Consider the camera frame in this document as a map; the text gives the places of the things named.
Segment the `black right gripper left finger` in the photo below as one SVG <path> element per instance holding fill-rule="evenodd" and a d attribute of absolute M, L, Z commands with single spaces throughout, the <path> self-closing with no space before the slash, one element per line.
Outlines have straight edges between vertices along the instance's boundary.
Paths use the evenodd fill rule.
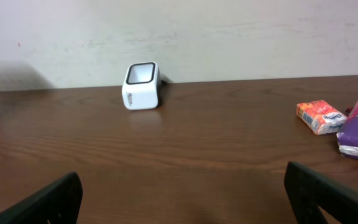
<path fill-rule="evenodd" d="M 0 213 L 0 224 L 76 224 L 83 188 L 70 172 Z"/>

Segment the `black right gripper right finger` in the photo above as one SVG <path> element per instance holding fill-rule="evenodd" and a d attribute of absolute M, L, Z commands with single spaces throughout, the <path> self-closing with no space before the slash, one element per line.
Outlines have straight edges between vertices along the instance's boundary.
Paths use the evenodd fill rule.
<path fill-rule="evenodd" d="M 284 186 L 298 223 L 326 223 L 325 210 L 341 223 L 358 223 L 358 192 L 298 162 L 289 162 Z"/>

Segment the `small orange tissue pack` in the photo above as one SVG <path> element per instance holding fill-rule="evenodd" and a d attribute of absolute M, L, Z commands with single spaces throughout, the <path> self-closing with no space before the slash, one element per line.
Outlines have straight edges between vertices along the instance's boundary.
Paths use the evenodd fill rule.
<path fill-rule="evenodd" d="M 336 133 L 347 120 L 347 116 L 324 100 L 298 103 L 296 114 L 316 135 Z"/>

